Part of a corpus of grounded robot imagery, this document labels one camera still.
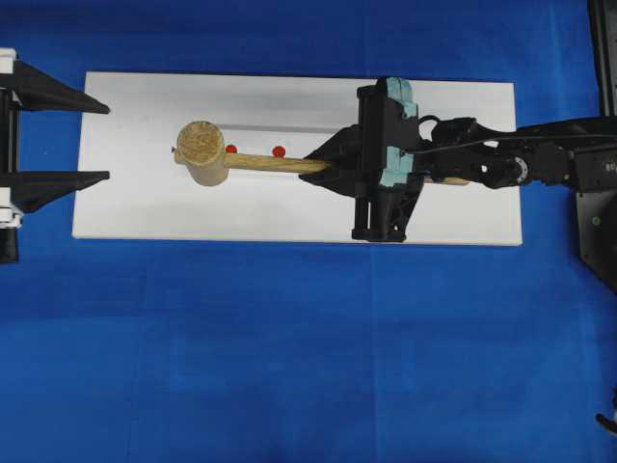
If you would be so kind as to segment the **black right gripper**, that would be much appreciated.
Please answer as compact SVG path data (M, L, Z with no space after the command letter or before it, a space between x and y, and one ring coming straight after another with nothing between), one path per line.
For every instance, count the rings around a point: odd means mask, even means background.
M414 172L405 185L379 184L385 166L385 149L379 144L378 123L384 99L377 82L358 88L359 124L343 127L306 159L324 161L299 179L338 195L356 198L352 237L363 241L404 241L406 229L423 188L423 177ZM357 168L337 164L356 164Z

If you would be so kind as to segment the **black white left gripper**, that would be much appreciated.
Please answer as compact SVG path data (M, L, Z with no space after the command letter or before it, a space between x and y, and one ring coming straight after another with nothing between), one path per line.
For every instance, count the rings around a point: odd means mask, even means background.
M16 263L24 212L36 212L68 194L108 180L108 171L18 172L20 108L107 115L110 108L1 48L1 262Z

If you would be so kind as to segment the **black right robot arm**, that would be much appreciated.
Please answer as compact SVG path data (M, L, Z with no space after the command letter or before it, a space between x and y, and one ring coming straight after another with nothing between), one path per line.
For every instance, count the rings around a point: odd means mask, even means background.
M352 236L403 242L425 180L460 178L491 189L540 181L578 193L616 188L616 119L598 117L497 131L474 118L434 117L424 139L409 81L380 78L357 90L357 123L308 155L327 168L302 181L355 201Z

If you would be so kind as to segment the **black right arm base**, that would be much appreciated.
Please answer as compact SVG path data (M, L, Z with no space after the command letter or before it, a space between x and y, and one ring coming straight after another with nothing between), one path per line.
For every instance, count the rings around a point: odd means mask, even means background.
M589 15L603 132L616 131L616 3L590 1ZM583 190L576 193L580 259L616 289L616 143L604 140L578 159Z

